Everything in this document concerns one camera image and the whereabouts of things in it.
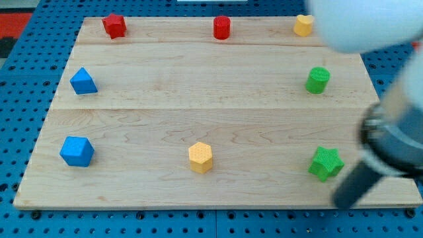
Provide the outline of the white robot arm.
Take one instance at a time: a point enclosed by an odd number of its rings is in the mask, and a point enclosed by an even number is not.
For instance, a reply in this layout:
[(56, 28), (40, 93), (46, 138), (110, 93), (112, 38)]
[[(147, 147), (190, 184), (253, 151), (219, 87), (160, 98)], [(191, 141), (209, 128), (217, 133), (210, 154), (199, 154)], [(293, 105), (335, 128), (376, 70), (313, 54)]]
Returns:
[[(342, 53), (365, 53), (422, 41), (421, 1), (308, 1), (323, 42)], [(422, 179), (422, 51), (417, 51), (370, 107), (360, 125), (360, 162), (332, 201), (351, 208), (383, 177)]]

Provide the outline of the dark cylindrical pusher stick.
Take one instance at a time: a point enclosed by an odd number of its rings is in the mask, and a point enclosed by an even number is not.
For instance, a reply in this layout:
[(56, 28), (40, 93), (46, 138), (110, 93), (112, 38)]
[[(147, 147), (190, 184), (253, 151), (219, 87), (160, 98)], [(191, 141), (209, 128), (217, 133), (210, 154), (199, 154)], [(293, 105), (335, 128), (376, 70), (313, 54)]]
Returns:
[(338, 209), (350, 209), (382, 178), (382, 174), (360, 161), (332, 195), (334, 205)]

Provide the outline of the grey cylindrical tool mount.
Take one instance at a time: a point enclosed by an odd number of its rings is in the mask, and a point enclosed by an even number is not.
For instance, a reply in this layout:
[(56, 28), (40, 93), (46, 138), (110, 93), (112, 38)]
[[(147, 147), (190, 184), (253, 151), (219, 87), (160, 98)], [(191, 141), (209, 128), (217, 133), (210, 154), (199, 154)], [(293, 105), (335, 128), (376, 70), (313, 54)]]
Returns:
[(396, 177), (422, 176), (422, 109), (407, 106), (390, 117), (377, 103), (366, 112), (360, 125), (364, 160), (373, 170)]

